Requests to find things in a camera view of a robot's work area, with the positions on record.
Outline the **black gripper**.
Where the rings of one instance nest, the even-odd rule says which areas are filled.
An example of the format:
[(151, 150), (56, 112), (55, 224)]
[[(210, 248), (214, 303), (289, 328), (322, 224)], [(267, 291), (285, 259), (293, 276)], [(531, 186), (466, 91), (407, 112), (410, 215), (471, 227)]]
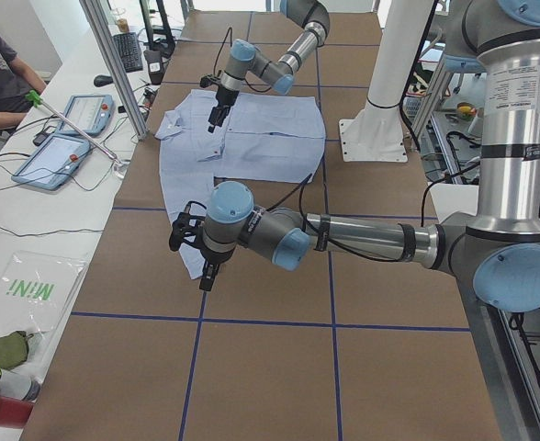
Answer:
[(218, 90), (215, 95), (217, 105), (211, 109), (208, 118), (209, 133), (213, 133), (215, 131), (215, 127), (221, 127), (223, 125), (223, 122), (225, 118), (228, 117), (231, 108), (234, 106), (237, 100), (239, 93), (239, 90), (231, 90), (223, 85), (218, 86)]
[(202, 276), (199, 281), (199, 288), (203, 291), (211, 291), (214, 279), (219, 272), (220, 266), (230, 259), (229, 252), (202, 251), (201, 255), (205, 259)]

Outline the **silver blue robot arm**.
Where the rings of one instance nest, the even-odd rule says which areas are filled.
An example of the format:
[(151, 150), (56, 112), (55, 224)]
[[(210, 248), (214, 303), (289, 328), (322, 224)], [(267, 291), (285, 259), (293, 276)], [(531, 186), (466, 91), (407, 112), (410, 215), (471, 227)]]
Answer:
[(217, 105), (208, 117), (208, 132), (212, 133), (223, 125), (231, 107), (236, 103), (246, 74), (253, 74), (278, 94), (285, 95), (294, 84), (295, 74), (304, 61), (324, 45), (330, 31), (330, 18), (321, 2), (283, 1), (280, 3), (280, 11), (299, 25), (302, 32), (278, 61), (271, 61), (252, 43), (236, 39), (231, 45), (225, 69), (201, 78), (201, 87), (216, 85), (218, 88), (215, 95)]
[(428, 227), (388, 225), (253, 203), (248, 187), (216, 186), (196, 245), (200, 287), (243, 246), (287, 270), (309, 249), (379, 262), (418, 262), (454, 276), (503, 311), (540, 307), (540, 1), (455, 1), (445, 61), (486, 72), (478, 208)]

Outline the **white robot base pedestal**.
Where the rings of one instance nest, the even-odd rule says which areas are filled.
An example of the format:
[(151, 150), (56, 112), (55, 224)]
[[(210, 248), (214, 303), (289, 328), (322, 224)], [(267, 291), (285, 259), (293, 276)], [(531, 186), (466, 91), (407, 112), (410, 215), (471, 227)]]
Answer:
[(436, 10), (434, 0), (391, 3), (366, 104), (354, 119), (342, 119), (340, 141), (346, 162), (405, 163), (400, 117), (403, 94)]

